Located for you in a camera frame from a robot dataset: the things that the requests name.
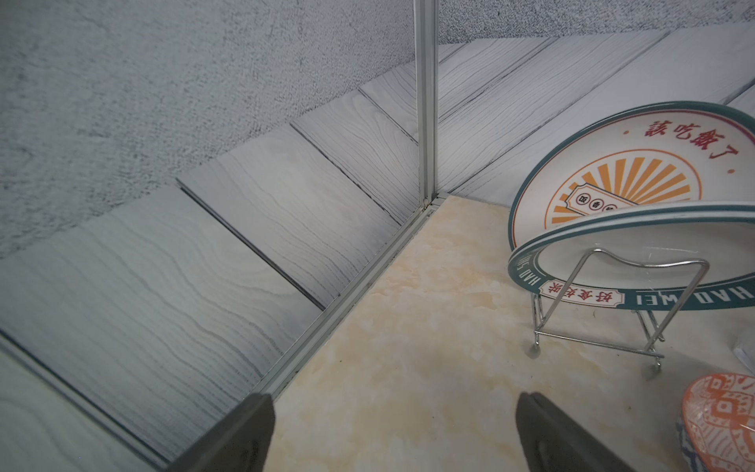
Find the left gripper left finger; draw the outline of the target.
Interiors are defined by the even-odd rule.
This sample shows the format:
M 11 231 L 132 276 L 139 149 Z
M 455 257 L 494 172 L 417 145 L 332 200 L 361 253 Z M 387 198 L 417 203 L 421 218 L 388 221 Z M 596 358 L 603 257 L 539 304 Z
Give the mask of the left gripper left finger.
M 252 393 L 166 471 L 263 471 L 274 427 L 273 397 Z

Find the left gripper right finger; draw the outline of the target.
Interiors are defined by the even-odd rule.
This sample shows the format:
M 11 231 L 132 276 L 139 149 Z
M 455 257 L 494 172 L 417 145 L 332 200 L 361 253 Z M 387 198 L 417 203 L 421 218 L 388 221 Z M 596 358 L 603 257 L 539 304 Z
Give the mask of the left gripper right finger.
M 633 471 L 542 393 L 521 393 L 516 428 L 530 471 Z

